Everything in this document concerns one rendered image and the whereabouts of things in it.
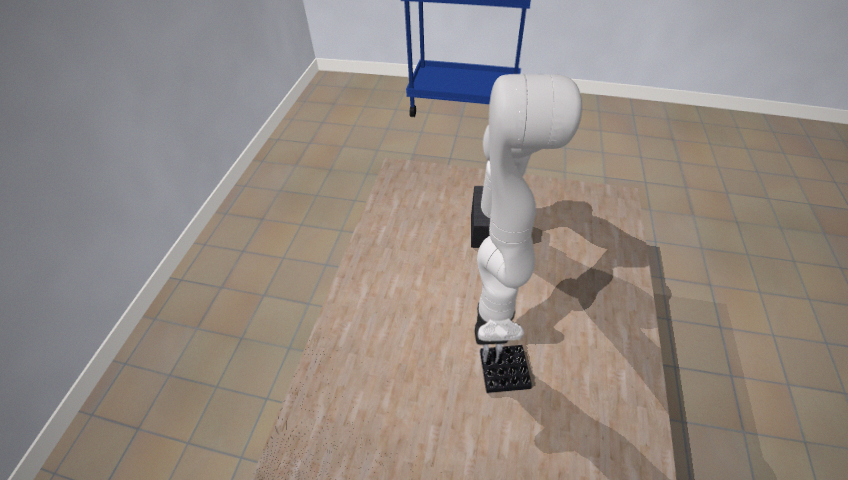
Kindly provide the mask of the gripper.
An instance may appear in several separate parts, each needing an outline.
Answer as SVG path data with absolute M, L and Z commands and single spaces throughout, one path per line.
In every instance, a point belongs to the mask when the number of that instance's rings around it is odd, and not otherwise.
M 493 356 L 494 362 L 498 362 L 502 344 L 507 343 L 508 340 L 519 340 L 523 337 L 523 327 L 512 322 L 515 316 L 515 306 L 516 304 L 506 311 L 495 311 L 488 308 L 480 296 L 477 306 L 475 339 L 478 345 L 483 345 L 484 362 L 488 360 L 489 344 L 496 344 Z

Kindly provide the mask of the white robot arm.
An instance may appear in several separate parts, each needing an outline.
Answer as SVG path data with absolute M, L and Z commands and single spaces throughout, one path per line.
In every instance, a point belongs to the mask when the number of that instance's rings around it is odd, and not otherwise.
M 567 145 L 581 116 L 579 88 L 567 76 L 508 74 L 493 85 L 483 138 L 488 162 L 481 200 L 481 210 L 490 218 L 490 236 L 477 254 L 482 301 L 492 310 L 510 309 L 518 287 L 528 282 L 535 267 L 531 234 L 536 203 L 523 179 L 530 156 Z

